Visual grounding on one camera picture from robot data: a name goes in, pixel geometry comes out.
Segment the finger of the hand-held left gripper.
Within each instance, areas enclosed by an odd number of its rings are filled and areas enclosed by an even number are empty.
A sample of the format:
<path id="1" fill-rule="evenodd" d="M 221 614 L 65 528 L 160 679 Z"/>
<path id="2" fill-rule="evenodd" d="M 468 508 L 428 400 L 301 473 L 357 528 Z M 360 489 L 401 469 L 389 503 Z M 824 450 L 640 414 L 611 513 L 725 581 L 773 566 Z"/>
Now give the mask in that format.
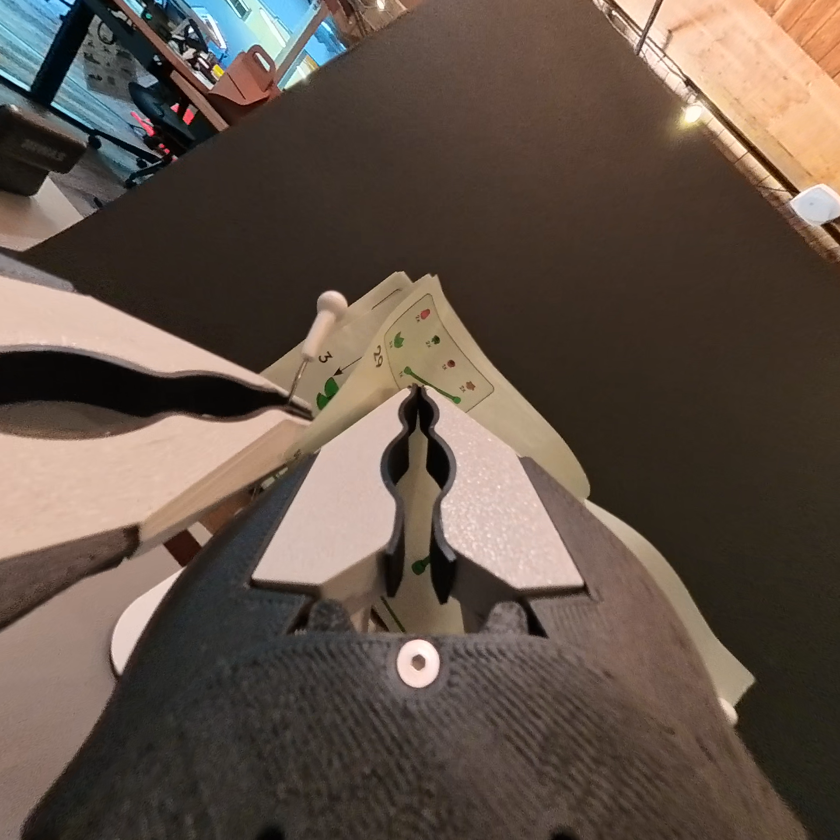
<path id="1" fill-rule="evenodd" d="M 161 541 L 285 462 L 310 421 L 270 408 L 141 421 L 78 403 L 2 407 L 2 560 L 102 534 Z"/>
<path id="2" fill-rule="evenodd" d="M 2 276 L 1 401 L 75 403 L 129 417 L 233 422 L 307 405 L 264 377 L 116 308 Z"/>

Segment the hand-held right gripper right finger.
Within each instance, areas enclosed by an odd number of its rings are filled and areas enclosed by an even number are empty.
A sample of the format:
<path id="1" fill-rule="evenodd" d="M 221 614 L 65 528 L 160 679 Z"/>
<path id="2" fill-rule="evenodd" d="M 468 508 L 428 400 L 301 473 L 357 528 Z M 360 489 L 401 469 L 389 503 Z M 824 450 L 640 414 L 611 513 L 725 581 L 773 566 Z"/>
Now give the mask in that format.
<path id="1" fill-rule="evenodd" d="M 582 592 L 581 572 L 517 452 L 424 387 L 417 419 L 438 489 L 429 546 L 438 601 L 497 604 Z"/>

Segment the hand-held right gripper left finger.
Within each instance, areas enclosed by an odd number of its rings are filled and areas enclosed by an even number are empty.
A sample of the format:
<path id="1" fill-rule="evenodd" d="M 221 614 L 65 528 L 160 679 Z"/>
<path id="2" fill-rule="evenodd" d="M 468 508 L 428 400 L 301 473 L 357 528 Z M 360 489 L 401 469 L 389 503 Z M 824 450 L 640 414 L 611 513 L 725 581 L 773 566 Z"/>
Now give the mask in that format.
<path id="1" fill-rule="evenodd" d="M 393 596 L 405 563 L 405 503 L 419 389 L 405 389 L 314 456 L 252 581 L 316 597 Z"/>

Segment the white book stand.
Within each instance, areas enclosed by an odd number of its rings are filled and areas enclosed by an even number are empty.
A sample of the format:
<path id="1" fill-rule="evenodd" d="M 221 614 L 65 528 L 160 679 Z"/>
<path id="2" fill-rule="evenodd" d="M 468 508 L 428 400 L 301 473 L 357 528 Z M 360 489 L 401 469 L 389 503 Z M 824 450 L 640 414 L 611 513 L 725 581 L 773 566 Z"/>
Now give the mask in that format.
<path id="1" fill-rule="evenodd" d="M 406 537 L 406 561 L 412 562 L 412 571 L 406 572 L 403 580 L 406 589 L 401 587 L 400 594 L 394 598 L 383 596 L 372 607 L 371 621 L 382 620 L 387 631 L 444 632 L 461 633 L 464 622 L 460 605 L 440 605 L 433 593 L 430 573 L 427 571 L 428 537 L 424 532 L 431 525 L 433 480 L 430 476 L 421 477 L 421 468 L 409 468 L 408 476 L 398 483 L 400 491 L 406 491 L 406 498 L 411 504 L 418 505 L 419 518 L 411 519 Z M 141 631 L 151 619 L 153 611 L 161 603 L 181 572 L 172 576 L 147 591 L 123 612 L 112 634 L 111 659 L 114 672 L 119 676 L 126 666 Z M 737 721 L 736 707 L 724 711 L 734 715 Z"/>

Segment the instruction booklet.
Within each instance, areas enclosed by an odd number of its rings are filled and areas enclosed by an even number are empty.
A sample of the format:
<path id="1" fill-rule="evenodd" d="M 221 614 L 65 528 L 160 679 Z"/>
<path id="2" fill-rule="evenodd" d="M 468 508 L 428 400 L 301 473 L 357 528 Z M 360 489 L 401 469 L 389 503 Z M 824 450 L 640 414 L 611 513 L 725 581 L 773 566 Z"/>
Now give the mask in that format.
<path id="1" fill-rule="evenodd" d="M 310 404 L 314 419 L 289 445 L 282 465 L 295 464 L 412 384 L 449 399 L 584 502 L 653 575 L 697 645 L 721 704 L 733 711 L 753 675 L 718 640 L 654 545 L 588 501 L 590 483 L 571 448 L 489 361 L 435 276 L 413 281 L 395 272 L 350 304 L 301 378 L 297 396 Z"/>

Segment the black red office chair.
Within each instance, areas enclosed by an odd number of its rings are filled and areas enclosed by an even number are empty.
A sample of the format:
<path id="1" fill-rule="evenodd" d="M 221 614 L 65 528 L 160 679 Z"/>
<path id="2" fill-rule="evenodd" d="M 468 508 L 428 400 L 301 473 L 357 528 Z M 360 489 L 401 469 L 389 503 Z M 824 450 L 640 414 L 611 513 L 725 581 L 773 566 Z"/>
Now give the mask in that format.
<path id="1" fill-rule="evenodd" d="M 128 85 L 133 104 L 150 122 L 152 135 L 145 141 L 151 143 L 151 148 L 162 151 L 162 157 L 143 168 L 133 172 L 124 182 L 127 189 L 137 186 L 140 179 L 148 177 L 177 158 L 188 152 L 197 142 L 190 127 L 184 122 L 182 115 L 172 109 L 153 87 L 144 87 L 136 81 Z"/>

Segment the brown cardboard carrier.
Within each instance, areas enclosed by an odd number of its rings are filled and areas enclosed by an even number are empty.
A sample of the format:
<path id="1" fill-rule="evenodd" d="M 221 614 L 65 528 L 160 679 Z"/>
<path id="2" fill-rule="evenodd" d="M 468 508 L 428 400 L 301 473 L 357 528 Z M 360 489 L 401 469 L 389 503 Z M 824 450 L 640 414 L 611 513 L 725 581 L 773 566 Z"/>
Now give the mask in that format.
<path id="1" fill-rule="evenodd" d="M 274 60 L 261 45 L 252 45 L 234 58 L 206 99 L 226 124 L 233 126 L 279 95 Z"/>

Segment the wooden top office desk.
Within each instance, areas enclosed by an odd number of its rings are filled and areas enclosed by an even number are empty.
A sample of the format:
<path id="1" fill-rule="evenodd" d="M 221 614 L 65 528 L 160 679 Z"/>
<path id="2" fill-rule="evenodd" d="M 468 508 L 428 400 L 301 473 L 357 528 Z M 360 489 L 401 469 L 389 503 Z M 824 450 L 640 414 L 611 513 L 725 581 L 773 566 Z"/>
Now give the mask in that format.
<path id="1" fill-rule="evenodd" d="M 223 132 L 228 123 L 211 105 L 209 88 L 180 54 L 170 47 L 170 36 L 161 37 L 146 13 L 137 12 L 130 2 L 71 2 L 57 34 L 49 44 L 32 81 L 28 97 L 32 102 L 53 109 L 53 101 L 66 80 L 70 66 L 81 51 L 93 18 L 99 18 L 142 67 L 173 85 L 182 98 L 200 113 L 213 131 Z"/>

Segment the dark grey board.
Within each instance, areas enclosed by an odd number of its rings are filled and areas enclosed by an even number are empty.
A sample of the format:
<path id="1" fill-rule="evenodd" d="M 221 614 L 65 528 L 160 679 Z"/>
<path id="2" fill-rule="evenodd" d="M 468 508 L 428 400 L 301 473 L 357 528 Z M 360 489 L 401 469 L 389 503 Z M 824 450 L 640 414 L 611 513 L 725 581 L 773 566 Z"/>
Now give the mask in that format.
<path id="1" fill-rule="evenodd" d="M 424 2 L 24 261 L 255 372 L 320 292 L 437 275 L 838 838 L 838 267 L 680 111 L 591 2 Z"/>

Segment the white ceiling device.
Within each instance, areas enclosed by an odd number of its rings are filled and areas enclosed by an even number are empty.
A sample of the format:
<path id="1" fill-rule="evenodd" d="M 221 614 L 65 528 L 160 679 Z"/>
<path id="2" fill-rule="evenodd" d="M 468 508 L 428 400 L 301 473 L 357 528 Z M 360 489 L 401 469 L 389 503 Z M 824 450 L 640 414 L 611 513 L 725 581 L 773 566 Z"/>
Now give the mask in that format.
<path id="1" fill-rule="evenodd" d="M 839 219 L 840 197 L 831 186 L 815 184 L 793 196 L 789 207 L 803 222 L 823 227 Z"/>

